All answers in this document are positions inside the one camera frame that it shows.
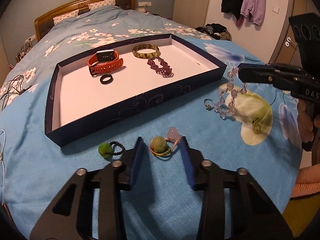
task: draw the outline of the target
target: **yellow flower petal print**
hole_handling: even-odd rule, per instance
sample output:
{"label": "yellow flower petal print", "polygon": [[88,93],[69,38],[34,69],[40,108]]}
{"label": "yellow flower petal print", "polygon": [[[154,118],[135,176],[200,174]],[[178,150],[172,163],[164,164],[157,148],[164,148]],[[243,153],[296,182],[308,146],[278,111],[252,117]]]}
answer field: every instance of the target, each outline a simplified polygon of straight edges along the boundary
{"label": "yellow flower petal print", "polygon": [[[220,86],[222,89],[226,87],[227,84]],[[231,94],[229,94],[226,98],[226,105],[231,102],[231,99]],[[244,95],[238,94],[235,100],[235,108],[236,113],[232,117],[242,123],[241,137],[243,141],[251,146],[263,142],[270,134],[273,123],[272,109],[269,103],[261,96],[248,90]],[[252,121],[257,117],[260,119],[262,126],[260,134],[255,134],[252,129]]]}

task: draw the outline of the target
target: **bolt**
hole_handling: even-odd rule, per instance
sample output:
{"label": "bolt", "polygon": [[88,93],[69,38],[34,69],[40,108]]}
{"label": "bolt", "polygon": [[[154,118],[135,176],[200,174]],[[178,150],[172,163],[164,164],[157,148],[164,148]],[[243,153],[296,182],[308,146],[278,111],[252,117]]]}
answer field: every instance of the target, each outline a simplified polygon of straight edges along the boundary
{"label": "bolt", "polygon": [[113,163],[112,163],[112,166],[114,166],[114,167],[120,167],[122,165],[122,162],[121,161],[114,161]]}
{"label": "bolt", "polygon": [[84,175],[86,173],[87,173],[87,171],[84,168],[80,168],[80,169],[77,170],[77,174],[79,176],[82,176],[82,175]]}
{"label": "bolt", "polygon": [[204,167],[210,167],[210,166],[212,165],[212,162],[209,161],[209,160],[203,160],[203,161],[201,162],[201,164],[202,164],[202,166],[204,166]]}
{"label": "bolt", "polygon": [[248,174],[247,170],[244,169],[244,168],[238,169],[238,173],[239,173],[240,175],[247,175],[247,174]]}

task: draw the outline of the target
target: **yellow beaded band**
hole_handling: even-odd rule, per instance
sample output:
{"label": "yellow beaded band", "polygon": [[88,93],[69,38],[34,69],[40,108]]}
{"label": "yellow beaded band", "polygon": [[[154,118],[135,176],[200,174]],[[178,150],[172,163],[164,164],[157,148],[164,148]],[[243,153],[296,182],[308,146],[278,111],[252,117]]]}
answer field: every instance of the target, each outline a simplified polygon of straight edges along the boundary
{"label": "yellow beaded band", "polygon": [[[152,52],[152,53],[137,52],[140,49],[153,49],[155,50],[155,52]],[[148,58],[158,57],[160,55],[160,50],[157,46],[154,46],[151,44],[142,44],[142,45],[135,46],[132,50],[132,53],[137,58],[148,59]]]}
{"label": "yellow beaded band", "polygon": [[170,146],[168,146],[167,150],[165,152],[163,152],[163,153],[157,153],[151,147],[150,147],[150,151],[154,156],[158,156],[158,157],[168,156],[172,152]]}
{"label": "yellow beaded band", "polygon": [[262,125],[261,125],[260,118],[257,117],[252,121],[253,132],[255,134],[259,134],[259,133],[261,133],[261,128],[262,128]]}

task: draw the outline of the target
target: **lavender hooded jacket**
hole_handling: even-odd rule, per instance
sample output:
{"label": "lavender hooded jacket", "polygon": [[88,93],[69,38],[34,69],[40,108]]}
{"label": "lavender hooded jacket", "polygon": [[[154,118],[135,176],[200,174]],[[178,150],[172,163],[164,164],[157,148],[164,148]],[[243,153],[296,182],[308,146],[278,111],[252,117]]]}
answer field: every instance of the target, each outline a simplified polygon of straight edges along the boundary
{"label": "lavender hooded jacket", "polygon": [[266,12],[266,0],[243,0],[241,14],[256,25],[263,22]]}

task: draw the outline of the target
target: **floral blanket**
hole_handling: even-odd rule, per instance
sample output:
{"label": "floral blanket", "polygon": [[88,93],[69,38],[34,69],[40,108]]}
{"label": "floral blanket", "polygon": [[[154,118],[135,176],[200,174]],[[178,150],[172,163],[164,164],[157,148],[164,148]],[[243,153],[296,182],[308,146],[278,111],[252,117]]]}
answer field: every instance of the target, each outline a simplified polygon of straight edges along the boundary
{"label": "floral blanket", "polygon": [[[44,135],[48,88],[58,62],[104,44],[161,33],[174,33],[224,61],[228,65],[224,78],[64,148]],[[199,149],[220,167],[247,168],[283,212],[301,160],[297,101],[287,91],[249,84],[247,94],[238,95],[235,101],[237,114],[233,118],[222,120],[204,107],[205,98],[219,98],[218,89],[226,86],[227,72],[240,62],[263,64],[230,41],[212,40],[167,19],[114,6],[58,23],[16,65],[0,89],[1,95],[11,93],[2,99],[6,107],[0,113],[0,129],[6,132],[4,201],[17,228],[28,238],[42,212],[76,169],[101,169],[111,161],[99,155],[100,143],[115,140],[130,149],[138,136],[148,144],[152,137],[164,136],[169,127],[176,127],[190,147]],[[238,78],[234,83],[242,86]],[[21,89],[27,91],[20,96],[14,94]],[[226,104],[230,100],[227,94]],[[257,117],[262,124],[260,134],[252,130],[252,120]],[[228,191],[225,195],[227,238],[231,215]],[[190,190],[179,148],[168,161],[146,152],[137,184],[132,191],[122,192],[121,197],[129,240],[196,239],[202,194]],[[95,238],[97,200],[96,194],[92,222]]]}

